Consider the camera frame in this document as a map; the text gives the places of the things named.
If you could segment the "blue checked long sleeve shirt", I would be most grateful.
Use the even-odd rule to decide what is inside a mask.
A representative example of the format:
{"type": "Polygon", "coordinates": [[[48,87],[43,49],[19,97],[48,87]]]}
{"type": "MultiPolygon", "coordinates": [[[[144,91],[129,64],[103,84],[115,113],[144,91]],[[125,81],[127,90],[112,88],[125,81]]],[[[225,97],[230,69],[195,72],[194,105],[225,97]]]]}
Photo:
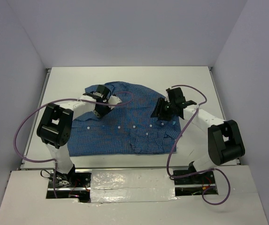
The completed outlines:
{"type": "Polygon", "coordinates": [[[105,87],[123,102],[131,94],[134,98],[101,119],[88,112],[73,120],[68,141],[70,156],[169,153],[181,132],[179,118],[164,121],[150,117],[163,95],[127,82],[108,82],[105,87]]]}

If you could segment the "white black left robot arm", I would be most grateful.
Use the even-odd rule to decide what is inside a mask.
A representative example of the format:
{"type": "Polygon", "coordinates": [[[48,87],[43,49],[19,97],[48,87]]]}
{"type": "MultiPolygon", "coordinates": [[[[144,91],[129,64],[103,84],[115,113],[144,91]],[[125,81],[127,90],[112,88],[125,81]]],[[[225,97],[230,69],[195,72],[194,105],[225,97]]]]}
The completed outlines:
{"type": "Polygon", "coordinates": [[[89,112],[100,119],[120,103],[121,99],[111,95],[110,89],[98,85],[95,91],[84,93],[77,100],[60,105],[55,103],[46,105],[38,125],[37,136],[55,159],[55,175],[64,186],[70,187],[76,182],[75,165],[70,159],[68,150],[73,120],[89,112]]]}

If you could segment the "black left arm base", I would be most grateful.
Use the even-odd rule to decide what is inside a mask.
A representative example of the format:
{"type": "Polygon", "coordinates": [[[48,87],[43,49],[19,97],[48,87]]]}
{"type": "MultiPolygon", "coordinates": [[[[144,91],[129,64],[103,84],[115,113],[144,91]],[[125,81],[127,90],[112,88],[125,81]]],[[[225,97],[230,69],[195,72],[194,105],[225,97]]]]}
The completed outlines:
{"type": "Polygon", "coordinates": [[[48,180],[46,199],[78,199],[82,203],[91,201],[91,172],[77,172],[74,181],[66,181],[57,175],[55,186],[53,186],[53,171],[41,170],[40,176],[48,180]]]}

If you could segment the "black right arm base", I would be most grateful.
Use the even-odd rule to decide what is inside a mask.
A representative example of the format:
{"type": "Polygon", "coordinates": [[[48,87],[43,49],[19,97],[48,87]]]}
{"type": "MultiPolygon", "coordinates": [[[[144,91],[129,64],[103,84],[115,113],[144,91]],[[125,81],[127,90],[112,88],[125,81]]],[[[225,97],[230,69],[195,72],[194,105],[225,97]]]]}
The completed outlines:
{"type": "Polygon", "coordinates": [[[174,181],[176,196],[202,195],[203,191],[210,187],[212,187],[212,189],[206,191],[206,195],[218,194],[213,172],[205,172],[185,178],[170,179],[174,181]]]}

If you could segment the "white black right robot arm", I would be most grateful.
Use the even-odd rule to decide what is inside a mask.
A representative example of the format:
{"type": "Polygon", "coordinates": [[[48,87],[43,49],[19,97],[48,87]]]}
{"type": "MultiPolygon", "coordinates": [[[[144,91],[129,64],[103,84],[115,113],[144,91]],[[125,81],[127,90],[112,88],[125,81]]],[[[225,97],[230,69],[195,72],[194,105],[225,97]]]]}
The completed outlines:
{"type": "Polygon", "coordinates": [[[183,87],[184,85],[181,84],[166,89],[167,96],[158,98],[151,117],[170,121],[177,116],[187,120],[170,150],[166,170],[172,179],[188,177],[192,183],[199,183],[204,179],[204,173],[214,171],[218,166],[244,156],[245,147],[236,121],[220,119],[201,109],[201,106],[208,101],[207,97],[204,97],[200,103],[186,100],[182,92],[183,87]],[[187,174],[176,176],[169,170],[171,156],[190,124],[194,124],[207,135],[208,151],[189,164],[187,174]]]}

